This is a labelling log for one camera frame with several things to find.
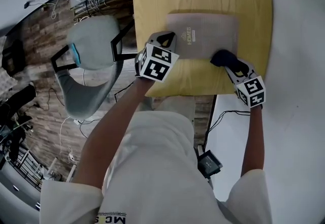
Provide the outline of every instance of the desk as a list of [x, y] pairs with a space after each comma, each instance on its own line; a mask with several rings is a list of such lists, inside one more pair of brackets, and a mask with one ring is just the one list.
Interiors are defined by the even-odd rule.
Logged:
[[[272, 36], [272, 0], [134, 0], [138, 50], [149, 36], [166, 30], [169, 13], [218, 13], [239, 18], [238, 56], [265, 75]], [[155, 83], [148, 96], [233, 93], [224, 68], [209, 60], [178, 60], [164, 83]]]

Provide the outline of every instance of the printed logo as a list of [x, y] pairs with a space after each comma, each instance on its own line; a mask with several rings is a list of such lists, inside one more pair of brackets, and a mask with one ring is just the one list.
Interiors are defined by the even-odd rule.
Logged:
[[183, 32], [181, 37], [184, 41], [186, 41], [186, 32]]
[[103, 212], [103, 213], [98, 213], [95, 223], [125, 224], [125, 221], [126, 221], [126, 213], [124, 212]]
[[187, 45], [192, 45], [192, 42], [195, 42], [195, 30], [192, 30], [191, 27], [187, 27], [186, 31], [182, 33], [182, 39], [187, 42]]

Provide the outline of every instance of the white t-shirt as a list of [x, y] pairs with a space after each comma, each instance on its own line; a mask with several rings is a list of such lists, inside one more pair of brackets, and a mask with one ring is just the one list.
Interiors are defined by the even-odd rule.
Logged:
[[[198, 171], [193, 137], [180, 114], [135, 113], [103, 189], [44, 181], [40, 223], [229, 224]], [[242, 224], [272, 223], [264, 172], [240, 178], [226, 206]]]

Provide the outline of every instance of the metal railing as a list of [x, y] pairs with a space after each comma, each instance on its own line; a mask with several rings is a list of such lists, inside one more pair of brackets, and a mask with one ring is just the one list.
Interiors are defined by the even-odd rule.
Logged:
[[41, 191], [43, 174], [40, 173], [41, 165], [36, 165], [30, 158], [19, 150], [18, 160], [10, 161], [10, 165], [35, 189]]

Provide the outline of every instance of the white floor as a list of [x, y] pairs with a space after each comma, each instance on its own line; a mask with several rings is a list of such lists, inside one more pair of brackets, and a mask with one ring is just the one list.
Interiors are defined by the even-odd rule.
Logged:
[[[325, 0], [273, 0], [271, 55], [263, 109], [265, 171], [274, 223], [317, 224], [325, 217]], [[247, 110], [220, 96], [224, 110]], [[240, 177], [249, 118], [227, 114], [209, 135], [208, 149], [224, 168], [214, 192], [225, 200]]]

